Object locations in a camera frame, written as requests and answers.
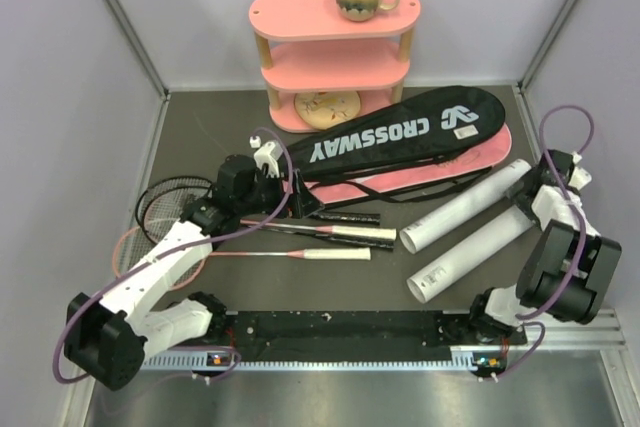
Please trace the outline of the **white shuttlecock tube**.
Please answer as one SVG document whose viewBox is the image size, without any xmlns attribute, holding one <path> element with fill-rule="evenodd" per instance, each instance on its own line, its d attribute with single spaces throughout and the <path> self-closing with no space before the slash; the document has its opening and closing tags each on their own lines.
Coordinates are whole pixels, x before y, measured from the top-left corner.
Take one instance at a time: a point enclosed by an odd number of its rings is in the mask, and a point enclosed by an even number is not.
<svg viewBox="0 0 640 427">
<path fill-rule="evenodd" d="M 518 208 L 509 208 L 408 278 L 410 292 L 422 304 L 431 301 L 533 226 Z"/>
<path fill-rule="evenodd" d="M 497 173 L 489 175 L 454 199 L 402 229 L 399 238 L 403 246 L 411 254 L 418 253 L 503 199 L 508 189 L 531 168 L 529 162 L 517 159 Z"/>
</svg>

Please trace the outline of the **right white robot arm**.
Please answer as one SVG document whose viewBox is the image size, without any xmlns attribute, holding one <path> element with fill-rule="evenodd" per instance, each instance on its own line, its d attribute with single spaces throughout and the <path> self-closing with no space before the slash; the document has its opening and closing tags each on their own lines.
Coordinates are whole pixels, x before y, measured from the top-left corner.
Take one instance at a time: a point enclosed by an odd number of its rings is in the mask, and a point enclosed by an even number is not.
<svg viewBox="0 0 640 427">
<path fill-rule="evenodd" d="M 555 301 L 544 312 L 560 322 L 586 325 L 596 317 L 622 247 L 586 219 L 580 189 L 589 181 L 576 154 L 552 149 L 508 189 L 516 212 L 539 228 L 541 237 L 515 285 L 490 288 L 474 299 L 466 319 L 474 340 L 510 337 L 550 298 Z"/>
</svg>

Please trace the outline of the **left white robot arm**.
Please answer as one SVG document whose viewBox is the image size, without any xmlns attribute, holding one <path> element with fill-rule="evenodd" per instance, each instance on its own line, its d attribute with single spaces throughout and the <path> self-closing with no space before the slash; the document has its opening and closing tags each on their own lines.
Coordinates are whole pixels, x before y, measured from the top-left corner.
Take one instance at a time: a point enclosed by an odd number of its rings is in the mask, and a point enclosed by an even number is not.
<svg viewBox="0 0 640 427">
<path fill-rule="evenodd" d="M 66 358 L 87 377 L 112 391 L 127 385 L 144 361 L 186 340 L 216 343 L 226 334 L 223 306 L 207 294 L 194 294 L 163 311 L 156 303 L 193 265 L 221 243 L 245 235 L 240 222 L 251 215 L 304 218 L 323 204 L 305 186 L 299 171 L 228 157 L 211 190 L 187 204 L 164 237 L 127 273 L 88 296 L 78 294 L 67 307 L 66 325 L 54 349 L 53 374 Z"/>
</svg>

